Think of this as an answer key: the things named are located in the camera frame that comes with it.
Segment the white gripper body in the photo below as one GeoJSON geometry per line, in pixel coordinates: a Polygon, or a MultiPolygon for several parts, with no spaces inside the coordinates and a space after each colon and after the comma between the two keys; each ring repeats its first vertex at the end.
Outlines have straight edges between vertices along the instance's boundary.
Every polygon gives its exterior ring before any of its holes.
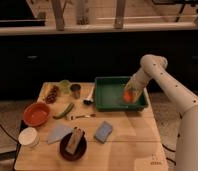
{"type": "Polygon", "coordinates": [[[124,91],[128,90],[128,91],[132,92],[133,101],[131,103],[136,103],[138,101],[138,99],[140,98],[145,86],[146,86],[146,84],[136,74],[134,74],[130,78],[130,80],[127,82],[127,84],[124,87],[124,91]]]}

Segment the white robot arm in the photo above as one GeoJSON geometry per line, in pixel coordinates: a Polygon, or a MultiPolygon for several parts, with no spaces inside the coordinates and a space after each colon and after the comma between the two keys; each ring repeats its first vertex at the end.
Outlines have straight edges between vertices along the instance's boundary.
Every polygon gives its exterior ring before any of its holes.
{"type": "Polygon", "coordinates": [[[124,87],[123,98],[135,103],[151,79],[175,105],[182,119],[179,126],[174,171],[198,171],[198,96],[172,77],[165,57],[147,54],[139,70],[124,87]]]}

